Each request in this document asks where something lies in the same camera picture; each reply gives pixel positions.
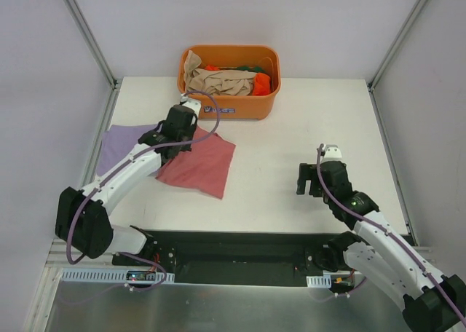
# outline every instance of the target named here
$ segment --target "white table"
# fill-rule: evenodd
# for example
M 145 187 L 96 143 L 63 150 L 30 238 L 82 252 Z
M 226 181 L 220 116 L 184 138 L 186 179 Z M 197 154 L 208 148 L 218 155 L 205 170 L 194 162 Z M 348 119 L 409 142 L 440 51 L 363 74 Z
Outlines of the white table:
M 111 124 L 157 123 L 179 98 L 174 77 L 125 77 Z M 199 122 L 205 130 L 213 124 Z M 296 195 L 299 163 L 315 163 L 319 144 L 335 143 L 353 187 L 367 193 L 398 232 L 407 233 L 363 80 L 283 79 L 266 119 L 222 121 L 217 132 L 237 146 L 222 200 L 148 177 L 115 208 L 111 222 L 188 231 L 346 231 L 322 199 Z

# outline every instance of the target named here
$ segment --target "gray wall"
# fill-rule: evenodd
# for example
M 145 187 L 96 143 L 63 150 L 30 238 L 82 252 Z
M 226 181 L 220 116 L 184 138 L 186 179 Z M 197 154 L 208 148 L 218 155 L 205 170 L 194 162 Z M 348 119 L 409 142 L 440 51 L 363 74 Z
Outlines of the gray wall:
M 419 240 L 463 279 L 465 13 L 465 0 L 431 0 L 375 92 Z
M 117 77 L 175 76 L 193 44 L 268 44 L 284 77 L 370 79 L 416 0 L 77 0 Z
M 23 329 L 109 87 L 62 0 L 0 0 L 0 331 Z

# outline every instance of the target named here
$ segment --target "cable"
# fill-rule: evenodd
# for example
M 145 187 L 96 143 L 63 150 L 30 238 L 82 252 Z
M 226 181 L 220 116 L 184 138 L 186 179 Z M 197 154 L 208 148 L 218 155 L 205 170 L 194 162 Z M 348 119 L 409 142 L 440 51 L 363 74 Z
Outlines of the cable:
M 156 146 L 150 146 L 147 149 L 144 149 L 144 150 L 138 152 L 134 156 L 134 159 L 137 159 L 141 155 L 144 155 L 145 153 L 147 153 L 149 151 L 153 151 L 154 149 L 167 148 L 167 147 L 170 147 L 170 146 L 181 146 L 181 145 L 186 145 L 186 144 L 199 143 L 200 141 L 204 141 L 205 139 L 209 138 L 217 130 L 218 125 L 220 124 L 220 108 L 218 107 L 217 100 L 215 100 L 215 98 L 212 95 L 210 95 L 210 94 L 208 94 L 206 92 L 203 92 L 201 90 L 192 90 L 192 91 L 184 93 L 183 96 L 187 96 L 187 95 L 190 95 L 190 94 L 206 95 L 206 96 L 209 97 L 209 99 L 215 105 L 217 115 L 216 115 L 216 124 L 213 127 L 213 129 L 208 134 L 202 136 L 201 138 L 193 139 L 191 141 L 177 141 L 177 142 L 173 142 L 173 143 L 163 143 L 163 144 L 159 144 L 159 145 L 156 145 Z M 130 163 L 132 163 L 132 161 L 129 159 L 129 160 L 125 161 L 124 163 L 122 163 L 117 168 L 115 168 L 115 170 L 112 173 L 110 173 L 103 181 L 101 181 L 99 183 L 99 187 L 94 188 L 89 193 L 89 195 L 87 195 L 86 198 L 84 198 L 84 200 L 79 205 L 78 209 L 76 210 L 76 212 L 74 214 L 73 220 L 71 221 L 70 229 L 68 231 L 68 237 L 66 239 L 66 259 L 68 259 L 69 264 L 71 264 L 71 265 L 78 264 L 84 258 L 84 254 L 81 254 L 80 257 L 78 257 L 78 259 L 76 259 L 76 260 L 74 260 L 71 257 L 71 243 L 73 241 L 74 230 L 76 228 L 76 223 L 78 222 L 79 216 L 81 215 L 81 212 L 84 210 L 84 207 L 86 207 L 86 204 L 95 196 L 95 194 L 98 193 L 100 188 L 105 186 L 115 175 L 117 175 L 122 169 L 124 169 Z
M 440 283 L 437 282 L 437 280 L 433 277 L 433 275 L 427 271 L 427 268 L 425 265 L 414 255 L 414 253 L 411 251 L 411 249 L 400 239 L 398 239 L 392 232 L 387 231 L 381 224 L 376 223 L 375 221 L 372 221 L 371 219 L 367 219 L 363 217 L 361 214 L 357 214 L 356 212 L 353 212 L 349 208 L 345 207 L 343 204 L 338 201 L 335 196 L 332 195 L 330 190 L 328 190 L 328 187 L 325 184 L 325 181 L 322 178 L 322 171 L 320 170 L 320 157 L 322 156 L 323 152 L 323 144 L 320 144 L 319 148 L 317 149 L 317 176 L 319 178 L 320 185 L 322 185 L 322 188 L 324 189 L 325 193 L 327 196 L 335 202 L 335 205 L 340 207 L 342 210 L 344 210 L 346 213 L 350 214 L 351 216 L 355 217 L 359 221 L 365 221 L 366 223 L 369 223 L 370 225 L 376 227 L 380 231 L 384 232 L 388 237 L 390 237 L 393 241 L 395 241 L 407 254 L 411 259 L 416 263 L 416 265 L 422 270 L 422 272 L 425 273 L 425 275 L 429 278 L 429 280 L 432 282 L 432 284 L 438 289 L 438 292 L 442 295 L 442 297 L 446 300 L 448 305 L 451 307 L 451 309 L 454 311 L 454 313 L 458 316 L 459 321 L 462 322 L 463 326 L 466 327 L 466 318 L 463 316 L 463 314 L 460 312 L 460 310 L 457 308 L 457 306 L 454 304 L 454 302 L 448 297 L 446 294 L 445 290 L 440 286 Z
M 314 298 L 313 296 L 311 296 L 309 294 L 309 296 L 311 297 L 311 299 L 313 301 L 316 301 L 317 303 L 325 303 L 327 301 L 330 301 L 331 299 L 334 299 L 334 298 L 342 298 L 342 297 L 347 297 L 349 298 L 353 293 L 356 293 L 358 290 L 360 290 L 361 287 L 363 287 L 363 285 L 367 282 L 367 277 L 364 277 L 363 280 L 360 282 L 359 285 L 357 285 L 356 287 L 354 287 L 350 292 L 346 292 L 346 293 L 339 293 L 339 294 L 332 294 L 331 296 L 327 297 L 327 298 L 324 298 L 324 299 L 317 299 L 317 298 Z
M 136 291 L 136 292 L 144 292 L 144 291 L 149 291 L 149 290 L 152 290 L 154 289 L 155 287 L 161 285 L 164 281 L 167 280 L 167 272 L 165 271 L 165 269 L 163 268 L 163 266 L 161 266 L 160 264 L 156 263 L 155 261 L 148 261 L 144 258 L 139 258 L 137 256 L 134 256 L 133 254 L 130 254 L 130 253 L 126 253 L 126 252 L 119 252 L 120 255 L 122 256 L 126 256 L 128 258 L 131 258 L 131 259 L 135 259 L 136 261 L 142 261 L 143 263 L 147 263 L 147 264 L 150 264 L 152 265 L 153 267 L 156 267 L 158 268 L 162 273 L 163 273 L 163 278 L 152 284 L 151 286 L 149 287 L 146 287 L 146 288 L 137 288 L 137 287 L 134 287 L 132 286 L 130 288 L 130 291 Z M 99 293 L 96 293 L 94 296 L 91 296 L 89 298 L 86 298 L 86 299 L 83 299 L 82 301 L 66 301 L 61 295 L 60 295 L 60 292 L 58 291 L 57 292 L 57 298 L 58 300 L 65 304 L 65 305 L 68 305 L 68 306 L 76 306 L 76 305 L 81 305 L 81 304 L 84 304 L 84 303 L 87 303 L 88 301 L 92 301 L 93 299 L 97 298 L 97 297 L 100 297 L 102 296 L 103 294 L 113 290 L 114 288 L 117 288 L 117 287 L 127 287 L 128 284 L 127 283 L 117 283 L 116 285 L 112 285 L 110 287 L 107 287 L 105 290 L 102 290 L 101 292 Z

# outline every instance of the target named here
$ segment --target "pile of laundry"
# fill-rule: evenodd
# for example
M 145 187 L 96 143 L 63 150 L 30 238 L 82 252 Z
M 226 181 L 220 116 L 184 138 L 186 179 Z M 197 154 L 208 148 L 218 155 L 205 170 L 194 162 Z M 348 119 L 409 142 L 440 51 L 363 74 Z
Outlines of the pile of laundry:
M 212 95 L 268 95 L 270 76 L 258 67 L 220 69 L 207 65 L 200 68 L 202 60 L 191 50 L 184 62 L 186 91 L 201 90 Z

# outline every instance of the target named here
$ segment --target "towel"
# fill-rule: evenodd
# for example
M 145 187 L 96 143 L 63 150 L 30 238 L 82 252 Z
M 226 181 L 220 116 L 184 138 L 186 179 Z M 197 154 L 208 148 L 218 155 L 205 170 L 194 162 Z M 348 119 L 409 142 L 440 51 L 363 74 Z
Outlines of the towel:
M 97 175 L 104 175 L 133 149 L 138 139 L 156 127 L 112 125 L 102 137 Z M 194 139 L 208 132 L 198 127 Z M 162 168 L 154 171 L 157 180 L 171 186 L 196 189 L 219 199 L 224 196 L 226 180 L 235 145 L 218 134 L 191 145 L 192 151 L 178 154 Z
M 201 63 L 201 58 L 190 50 L 184 62 L 186 91 L 201 90 L 212 95 L 249 95 L 252 92 L 255 72 L 210 71 L 199 68 Z

